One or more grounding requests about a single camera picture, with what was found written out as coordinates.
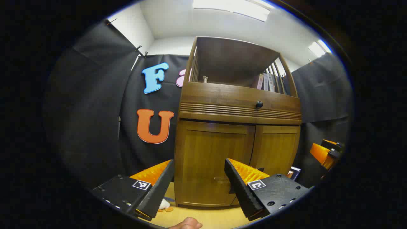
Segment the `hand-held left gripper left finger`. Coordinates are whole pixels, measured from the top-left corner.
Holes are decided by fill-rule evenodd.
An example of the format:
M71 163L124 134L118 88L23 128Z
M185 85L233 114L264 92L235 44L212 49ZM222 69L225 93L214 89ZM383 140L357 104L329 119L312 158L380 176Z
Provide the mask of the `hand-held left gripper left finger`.
M124 214L152 220L157 215L174 171L174 160L167 160L130 177L116 175L93 188L91 193Z

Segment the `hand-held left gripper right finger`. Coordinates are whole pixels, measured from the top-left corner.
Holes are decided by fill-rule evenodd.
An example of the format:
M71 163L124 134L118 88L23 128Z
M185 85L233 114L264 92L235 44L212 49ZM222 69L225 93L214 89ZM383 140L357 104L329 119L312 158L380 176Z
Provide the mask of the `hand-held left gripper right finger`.
M276 217L311 193L287 175L268 175L231 158L225 160L224 171L249 221Z

